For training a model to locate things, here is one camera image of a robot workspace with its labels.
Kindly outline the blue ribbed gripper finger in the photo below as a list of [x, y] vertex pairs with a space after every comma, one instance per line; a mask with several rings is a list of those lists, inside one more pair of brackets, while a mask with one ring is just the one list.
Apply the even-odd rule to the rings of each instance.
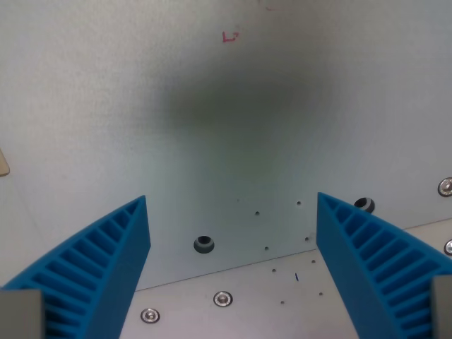
[[119, 338], [150, 247], [140, 196], [60, 243], [3, 289], [43, 294], [46, 338]]
[[316, 244], [359, 338], [433, 338], [430, 286], [451, 273], [439, 251], [371, 213], [317, 196]]

